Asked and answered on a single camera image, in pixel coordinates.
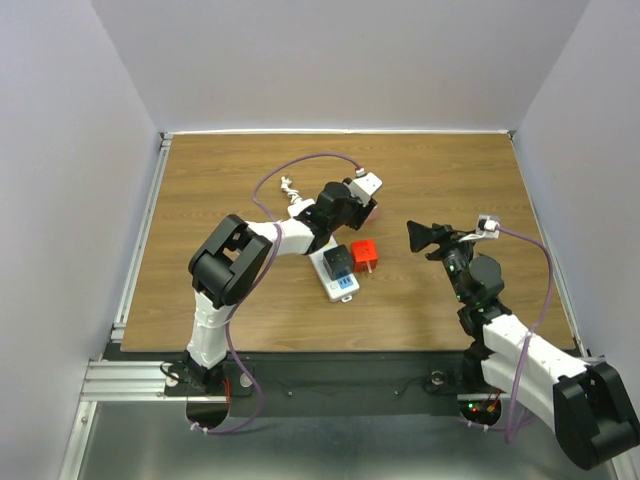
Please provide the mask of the black cube plug adapter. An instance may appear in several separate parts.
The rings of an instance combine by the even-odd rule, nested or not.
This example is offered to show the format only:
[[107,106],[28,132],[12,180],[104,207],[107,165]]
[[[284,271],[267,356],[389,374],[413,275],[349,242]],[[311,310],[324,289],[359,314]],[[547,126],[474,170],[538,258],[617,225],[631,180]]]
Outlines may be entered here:
[[344,244],[329,248],[323,252],[323,265],[331,280],[350,275],[354,268],[354,259]]

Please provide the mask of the white multicolour power strip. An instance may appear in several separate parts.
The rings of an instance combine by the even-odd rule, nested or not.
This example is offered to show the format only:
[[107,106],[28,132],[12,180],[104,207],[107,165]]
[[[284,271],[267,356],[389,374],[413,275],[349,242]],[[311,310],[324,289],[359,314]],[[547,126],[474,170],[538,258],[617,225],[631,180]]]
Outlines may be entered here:
[[[295,215],[301,213],[304,208],[310,207],[313,203],[313,199],[297,198],[296,200],[290,200],[287,212],[290,218],[293,218]],[[285,233],[291,230],[291,228],[286,227]],[[285,237],[285,246],[293,247],[293,234],[286,233]],[[331,302],[341,301],[346,303],[353,299],[355,293],[359,291],[360,286],[355,275],[349,268],[343,268],[342,272],[339,273],[333,273],[330,269],[328,261],[325,260],[324,254],[336,247],[339,247],[339,244],[337,243],[334,234],[331,233],[327,240],[321,241],[321,246],[318,250],[306,256],[311,262],[311,265],[313,266],[329,300]]]

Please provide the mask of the pink cube plug adapter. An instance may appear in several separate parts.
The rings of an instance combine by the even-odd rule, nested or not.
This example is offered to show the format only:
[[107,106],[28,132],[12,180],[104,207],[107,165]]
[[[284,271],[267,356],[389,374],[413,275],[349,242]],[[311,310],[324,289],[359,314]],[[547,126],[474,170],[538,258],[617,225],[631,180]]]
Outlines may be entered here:
[[379,210],[378,206],[375,206],[375,207],[374,207],[374,208],[369,212],[369,214],[368,214],[367,218],[365,219],[365,222],[366,222],[366,223],[369,223],[369,222],[374,221],[374,220],[377,218],[377,216],[378,216],[378,210]]

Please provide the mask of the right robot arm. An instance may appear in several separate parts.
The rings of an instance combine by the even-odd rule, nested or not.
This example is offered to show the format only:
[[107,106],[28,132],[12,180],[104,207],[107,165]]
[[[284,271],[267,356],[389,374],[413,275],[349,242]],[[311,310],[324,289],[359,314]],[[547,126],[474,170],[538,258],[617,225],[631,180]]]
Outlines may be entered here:
[[495,216],[479,216],[472,231],[448,224],[408,221],[410,249],[430,247],[426,259],[443,265],[457,301],[459,322],[472,337],[460,366],[472,390],[493,387],[511,402],[503,427],[511,441],[524,420],[515,407],[541,420],[574,465],[590,470],[639,444],[639,419],[618,371],[605,361],[573,357],[526,326],[500,299],[505,288],[500,264],[477,254],[480,241],[516,233]]

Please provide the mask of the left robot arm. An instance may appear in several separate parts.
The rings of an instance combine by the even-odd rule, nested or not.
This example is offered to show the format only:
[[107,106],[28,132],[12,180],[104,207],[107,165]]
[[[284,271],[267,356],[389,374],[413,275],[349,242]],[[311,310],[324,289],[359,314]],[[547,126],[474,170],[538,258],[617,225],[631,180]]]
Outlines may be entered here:
[[249,222],[226,216],[189,261],[193,329],[180,361],[160,367],[167,387],[183,385],[211,395],[228,386],[223,363],[232,350],[231,320],[279,256],[311,258],[332,300],[351,296],[351,288],[341,283],[352,277],[353,262],[334,233],[343,226],[360,229],[375,210],[374,196],[382,185],[375,174],[363,173],[329,182],[317,198],[304,199],[283,183],[290,202],[286,219]]

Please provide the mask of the red cube plug adapter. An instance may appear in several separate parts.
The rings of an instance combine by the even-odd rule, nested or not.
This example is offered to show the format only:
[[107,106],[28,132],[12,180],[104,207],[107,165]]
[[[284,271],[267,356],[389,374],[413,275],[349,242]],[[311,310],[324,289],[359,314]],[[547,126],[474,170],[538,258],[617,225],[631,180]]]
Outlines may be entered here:
[[379,256],[373,239],[352,242],[350,251],[355,273],[372,273],[377,268]]

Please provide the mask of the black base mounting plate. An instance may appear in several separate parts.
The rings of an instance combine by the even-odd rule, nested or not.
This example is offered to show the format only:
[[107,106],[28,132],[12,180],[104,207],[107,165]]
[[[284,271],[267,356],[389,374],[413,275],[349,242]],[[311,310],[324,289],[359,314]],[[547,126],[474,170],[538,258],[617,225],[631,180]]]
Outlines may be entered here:
[[498,418],[507,396],[463,378],[460,351],[242,352],[207,385],[186,363],[162,364],[164,393],[190,403],[220,400],[233,417],[413,415]]

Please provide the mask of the aluminium frame rail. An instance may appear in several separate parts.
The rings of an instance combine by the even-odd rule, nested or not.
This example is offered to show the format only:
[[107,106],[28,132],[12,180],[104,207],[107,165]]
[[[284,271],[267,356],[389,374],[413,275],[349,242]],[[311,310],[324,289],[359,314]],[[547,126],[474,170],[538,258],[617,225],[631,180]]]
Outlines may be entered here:
[[85,371],[80,400],[85,402],[186,401],[168,396],[160,361],[91,361]]

